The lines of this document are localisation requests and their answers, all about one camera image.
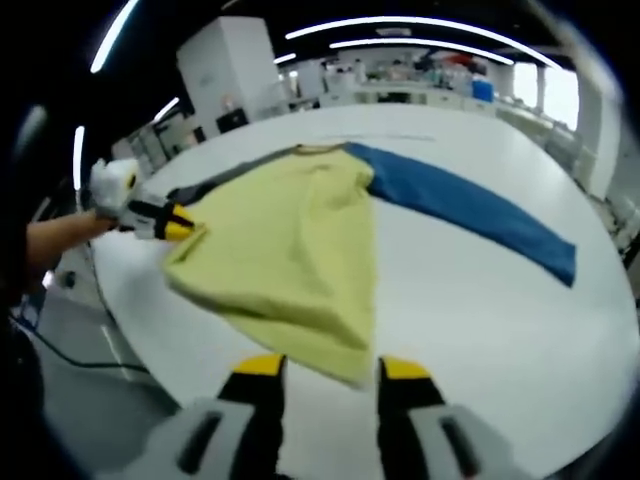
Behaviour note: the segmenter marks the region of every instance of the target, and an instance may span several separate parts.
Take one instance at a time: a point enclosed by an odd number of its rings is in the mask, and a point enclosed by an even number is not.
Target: white wall
[[[214,137],[220,133],[216,119],[225,113],[224,96],[236,102],[242,98],[222,29],[216,22],[207,25],[178,49],[177,57],[198,123],[207,137]]]
[[[601,95],[591,81],[580,74],[578,74],[578,92],[580,110],[578,111],[577,132],[582,136],[582,142],[586,149],[595,154],[598,150],[600,136]]]
[[[618,105],[603,98],[596,162],[589,182],[589,192],[604,200],[611,184],[620,147],[621,115]]]
[[[513,96],[513,67],[487,62],[487,77],[500,95]]]
[[[267,25],[261,18],[220,17],[231,62],[249,120],[258,120],[258,111],[278,81],[278,67]]]
[[[629,218],[640,210],[640,147],[626,122],[620,129],[618,161],[607,197],[621,218]]]
[[[219,134],[216,119],[226,113],[225,96],[256,120],[263,99],[278,82],[271,40],[263,19],[220,17],[176,53],[198,123],[205,135]]]

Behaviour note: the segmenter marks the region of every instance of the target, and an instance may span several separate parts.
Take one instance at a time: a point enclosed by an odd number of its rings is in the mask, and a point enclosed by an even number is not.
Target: ceiling
[[[221,8],[226,1],[219,0],[140,0],[103,70],[92,75],[89,67],[95,52],[125,3],[24,0],[12,19],[22,33],[11,33],[12,38],[7,39],[14,46],[7,58],[14,66],[11,72],[19,79],[19,89],[48,105],[70,129],[86,125],[87,155],[99,155],[150,121],[173,97],[187,97],[175,52],[221,14],[265,18],[276,56],[295,52],[298,59],[326,55],[332,42],[376,37],[379,26],[345,27],[294,40],[286,40],[286,33],[327,21],[374,15],[455,20],[530,46],[557,45],[549,31],[515,0],[238,0],[224,11]],[[493,40],[451,29],[416,26],[411,30],[412,36],[419,38],[490,51],[504,48]],[[516,54],[505,55],[519,59]]]

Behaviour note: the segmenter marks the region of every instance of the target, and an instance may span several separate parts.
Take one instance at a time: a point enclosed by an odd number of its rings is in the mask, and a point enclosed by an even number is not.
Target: white table
[[[631,290],[600,219],[542,150],[500,120],[408,105],[286,115],[184,152],[148,183],[188,185],[296,143],[352,139],[490,188],[577,244],[573,288],[505,248],[375,200],[376,355],[419,361],[446,400],[504,435],[536,477],[610,431],[637,371]],[[126,338],[180,404],[215,396],[230,369],[264,350],[164,283],[170,247],[110,233],[98,279]],[[301,478],[382,478],[373,384],[354,391],[289,364],[280,468]]]

